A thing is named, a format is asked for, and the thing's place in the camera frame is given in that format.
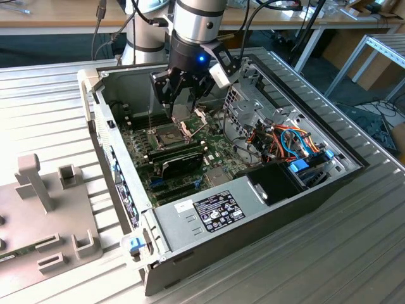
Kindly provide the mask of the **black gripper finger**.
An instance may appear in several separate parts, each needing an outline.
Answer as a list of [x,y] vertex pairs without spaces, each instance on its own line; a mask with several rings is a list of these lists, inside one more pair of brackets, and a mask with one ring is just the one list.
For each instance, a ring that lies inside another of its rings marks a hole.
[[154,95],[161,105],[173,110],[174,102],[181,93],[183,77],[179,69],[169,69],[163,72],[153,72],[150,80]]
[[210,75],[194,81],[190,89],[191,108],[195,108],[197,101],[202,97],[207,97],[215,85],[215,81]]

